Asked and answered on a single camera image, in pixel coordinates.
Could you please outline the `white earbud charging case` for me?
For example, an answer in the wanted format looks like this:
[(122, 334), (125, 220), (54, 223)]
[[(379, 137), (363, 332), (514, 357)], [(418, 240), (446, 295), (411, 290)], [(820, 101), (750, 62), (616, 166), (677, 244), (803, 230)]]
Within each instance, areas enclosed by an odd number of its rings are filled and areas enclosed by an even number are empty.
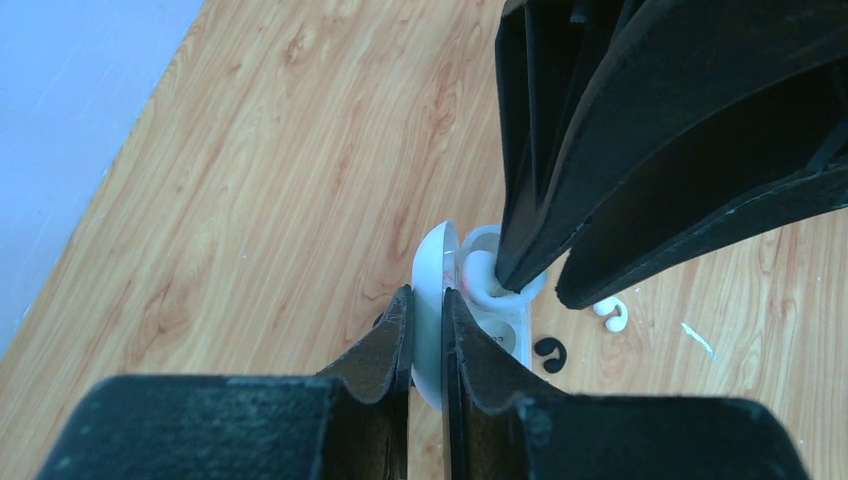
[(527, 370), (531, 370), (531, 303), (523, 309), (491, 312), (475, 305), (462, 285), (462, 265), (475, 250), (497, 254), (501, 227), (483, 225), (463, 241), (448, 220), (432, 229), (420, 243), (412, 265), (415, 302), (412, 379), (422, 398), (442, 409), (442, 309), (447, 288), (464, 297), (476, 324)]

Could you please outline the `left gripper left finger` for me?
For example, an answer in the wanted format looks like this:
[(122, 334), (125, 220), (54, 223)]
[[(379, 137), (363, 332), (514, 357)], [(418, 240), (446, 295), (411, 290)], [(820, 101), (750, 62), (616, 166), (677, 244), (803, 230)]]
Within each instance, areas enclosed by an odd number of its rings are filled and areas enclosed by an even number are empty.
[(308, 376), (120, 375), (79, 402), (42, 479), (404, 479), (415, 306)]

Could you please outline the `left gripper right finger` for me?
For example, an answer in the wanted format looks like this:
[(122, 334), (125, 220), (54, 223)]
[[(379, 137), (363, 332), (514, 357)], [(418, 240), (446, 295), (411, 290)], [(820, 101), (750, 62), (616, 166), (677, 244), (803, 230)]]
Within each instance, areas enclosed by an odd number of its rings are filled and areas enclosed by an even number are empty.
[(565, 393), (475, 322), (460, 292), (442, 308), (449, 479), (804, 479), (783, 425), (741, 398)]

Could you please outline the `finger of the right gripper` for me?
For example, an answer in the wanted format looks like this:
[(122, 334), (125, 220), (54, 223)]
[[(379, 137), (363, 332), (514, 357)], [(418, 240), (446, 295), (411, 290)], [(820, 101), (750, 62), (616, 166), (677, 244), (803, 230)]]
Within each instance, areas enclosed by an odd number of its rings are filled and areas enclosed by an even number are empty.
[(692, 258), (847, 205), (847, 63), (752, 94), (651, 156), (592, 215), (556, 286), (582, 309)]
[(595, 211), (686, 131), (841, 59), (843, 1), (507, 2), (497, 280), (516, 292), (566, 263)]

